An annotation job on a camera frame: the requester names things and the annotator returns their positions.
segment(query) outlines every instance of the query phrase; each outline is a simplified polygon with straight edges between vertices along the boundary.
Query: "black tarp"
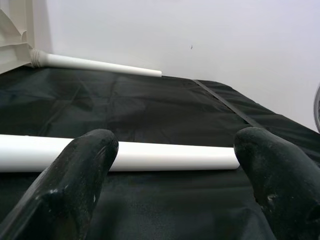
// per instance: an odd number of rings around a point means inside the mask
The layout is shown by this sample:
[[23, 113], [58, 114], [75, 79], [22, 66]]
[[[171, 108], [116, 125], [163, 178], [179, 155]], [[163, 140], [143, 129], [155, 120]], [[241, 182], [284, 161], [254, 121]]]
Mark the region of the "black tarp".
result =
[[[229, 86], [201, 83], [320, 163], [319, 134]], [[119, 141], [232, 147], [249, 126], [189, 79], [26, 67], [0, 75], [0, 134], [75, 138], [102, 128]], [[0, 221], [37, 176], [0, 174]], [[111, 172], [87, 239], [275, 238], [239, 168]]]

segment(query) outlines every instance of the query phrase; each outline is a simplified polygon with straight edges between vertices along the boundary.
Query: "pvc pipe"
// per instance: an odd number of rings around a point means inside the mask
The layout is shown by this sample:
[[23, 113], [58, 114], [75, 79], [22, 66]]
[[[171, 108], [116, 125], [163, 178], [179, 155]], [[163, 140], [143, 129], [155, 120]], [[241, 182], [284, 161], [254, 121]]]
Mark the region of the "pvc pipe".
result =
[[[0, 134], [0, 172], [41, 172], [71, 138]], [[239, 167], [232, 147], [119, 142], [110, 171], [228, 170]]]
[[31, 66], [34, 68], [52, 67], [64, 69], [108, 71], [121, 74], [134, 74], [159, 78], [162, 76], [162, 72], [158, 70], [49, 54], [37, 49], [32, 49], [30, 51], [30, 54]]

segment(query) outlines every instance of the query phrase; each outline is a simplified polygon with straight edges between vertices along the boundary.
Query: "white plastic tube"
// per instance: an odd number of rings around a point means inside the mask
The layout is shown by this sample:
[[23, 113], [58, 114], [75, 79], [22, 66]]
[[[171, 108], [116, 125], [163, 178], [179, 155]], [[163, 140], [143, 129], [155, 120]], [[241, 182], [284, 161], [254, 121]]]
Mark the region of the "white plastic tube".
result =
[[[70, 138], [0, 135], [0, 172], [41, 172]], [[232, 147], [119, 142], [110, 171], [229, 170], [239, 167]]]
[[162, 72], [158, 70], [151, 70], [134, 66], [126, 66], [101, 61], [86, 60], [76, 57], [49, 54], [37, 49], [32, 49], [30, 51], [30, 54], [31, 65], [34, 68], [52, 67], [65, 69], [108, 71], [114, 73], [134, 74], [159, 78], [162, 76]]

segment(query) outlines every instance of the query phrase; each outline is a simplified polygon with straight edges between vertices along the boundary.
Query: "black strap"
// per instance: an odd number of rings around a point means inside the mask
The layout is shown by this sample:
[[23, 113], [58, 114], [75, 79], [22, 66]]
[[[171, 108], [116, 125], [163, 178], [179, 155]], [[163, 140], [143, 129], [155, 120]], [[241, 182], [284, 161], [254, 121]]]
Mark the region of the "black strap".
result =
[[206, 90], [209, 94], [211, 94], [212, 96], [214, 96], [216, 99], [218, 99], [220, 102], [222, 102], [224, 105], [226, 105], [229, 109], [231, 109], [235, 114], [237, 114], [240, 118], [242, 118], [243, 120], [245, 120], [248, 124], [250, 124], [253, 127], [257, 127], [257, 128], [261, 128], [264, 129], [264, 127], [262, 125], [260, 125], [259, 123], [257, 123], [255, 120], [253, 120], [251, 117], [247, 116], [246, 114], [244, 114], [242, 111], [240, 111], [238, 108], [236, 108], [234, 105], [232, 105], [230, 102], [228, 102], [227, 100], [225, 100], [222, 96], [220, 96], [218, 93], [216, 93], [215, 91], [213, 91], [212, 89], [208, 88], [207, 86], [205, 86], [203, 83], [201, 83], [198, 80], [194, 80], [192, 79], [192, 81], [194, 81], [198, 86], [200, 86], [201, 88], [203, 88], [204, 90]]

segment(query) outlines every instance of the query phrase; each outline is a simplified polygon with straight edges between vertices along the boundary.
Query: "wall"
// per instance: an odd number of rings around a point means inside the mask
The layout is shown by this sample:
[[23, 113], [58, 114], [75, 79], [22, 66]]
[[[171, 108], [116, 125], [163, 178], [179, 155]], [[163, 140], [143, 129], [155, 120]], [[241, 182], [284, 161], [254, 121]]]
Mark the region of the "wall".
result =
[[311, 129], [318, 0], [33, 0], [35, 44], [228, 84]]

